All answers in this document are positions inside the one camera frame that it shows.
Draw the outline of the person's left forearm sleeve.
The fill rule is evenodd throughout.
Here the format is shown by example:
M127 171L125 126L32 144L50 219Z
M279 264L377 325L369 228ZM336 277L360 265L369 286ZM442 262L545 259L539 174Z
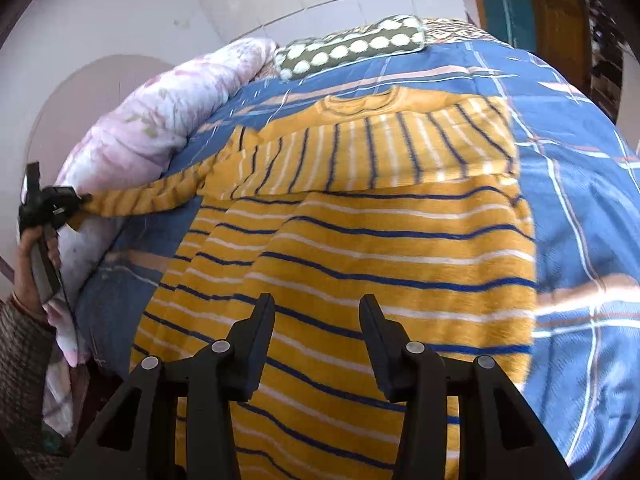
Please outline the person's left forearm sleeve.
M55 332L8 300L1 307L1 431L35 479L52 479L56 456L42 445L42 404Z

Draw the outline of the person's left hand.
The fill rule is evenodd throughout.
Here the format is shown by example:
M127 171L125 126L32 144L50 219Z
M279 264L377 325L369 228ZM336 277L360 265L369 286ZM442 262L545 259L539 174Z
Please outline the person's left hand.
M32 257L30 256L32 248L38 245L38 240L41 237L43 237L42 226L26 229L21 235L16 250L12 301L31 318L47 325L48 315L39 298L34 274L32 274Z

